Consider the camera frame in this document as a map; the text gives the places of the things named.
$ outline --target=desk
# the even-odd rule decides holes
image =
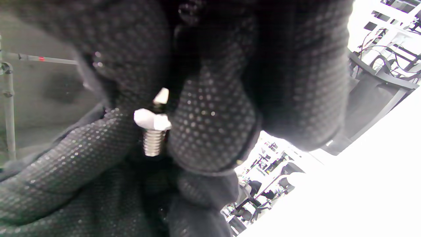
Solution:
[[[227,223],[235,229],[237,233],[233,233],[234,236],[237,236],[239,234],[241,234],[241,232],[245,231],[245,229],[247,229],[247,227],[234,215],[229,216],[228,218],[225,219],[227,221]]]
[[[257,193],[256,197],[259,197],[260,195],[262,195],[273,183],[275,183],[276,181],[280,180],[281,178],[285,178],[288,175],[277,175],[275,178],[273,178],[272,180],[265,182],[262,184],[262,186],[259,189],[259,192]]]

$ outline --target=cable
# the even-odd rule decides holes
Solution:
[[[396,64],[398,65],[398,67],[399,67],[402,71],[404,71],[404,72],[406,72],[406,73],[414,73],[414,74],[419,73],[419,72],[410,72],[410,71],[407,71],[407,70],[403,69],[403,68],[399,65],[399,62],[398,62],[398,60],[397,60],[397,54],[396,54],[396,52],[395,52],[392,48],[390,48],[390,47],[388,47],[388,46],[383,46],[383,45],[373,45],[373,46],[369,46],[369,47],[367,47],[367,48],[365,48],[365,49],[361,50],[361,52],[363,52],[363,51],[365,51],[365,50],[368,50],[368,49],[370,49],[370,48],[373,48],[373,47],[384,47],[384,48],[388,48],[388,49],[390,49],[390,50],[392,51],[392,53],[394,54],[394,56],[395,56],[395,59],[396,59]]]

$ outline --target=gray wall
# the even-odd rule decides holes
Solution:
[[[43,32],[10,16],[0,15],[0,22],[4,51],[71,59],[66,45]],[[74,65],[19,61],[5,57],[5,54],[3,60],[11,63],[14,69],[15,123],[20,148],[40,143],[37,140],[43,134],[50,139],[53,129],[53,134],[56,134],[61,128],[76,122],[97,103],[97,99],[81,86]],[[75,99],[62,102],[46,97],[46,93],[63,97],[68,95]],[[3,101],[4,97],[0,96],[0,143],[5,129]],[[0,144],[0,152],[2,150],[4,151],[4,145],[2,148]]]

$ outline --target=dotted grip glove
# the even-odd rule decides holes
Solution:
[[[0,235],[230,236],[219,210],[236,200],[232,169],[262,129],[303,150],[339,130],[351,5],[1,1],[0,9],[73,46],[104,107],[4,178]],[[164,160],[173,163],[142,163],[133,113],[164,86],[172,123]]]

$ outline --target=metal rod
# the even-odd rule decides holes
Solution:
[[[40,57],[26,54],[15,54],[15,53],[5,53],[8,58],[17,59],[20,61],[37,61],[37,62],[53,62],[53,63],[62,63],[62,64],[71,64],[77,65],[77,62],[69,59],[58,59],[50,57]]]
[[[15,138],[15,111],[13,96],[13,68],[7,62],[2,62],[1,67],[4,76],[4,110],[6,121],[6,137],[7,137],[7,150],[10,160],[16,160],[16,138]]]

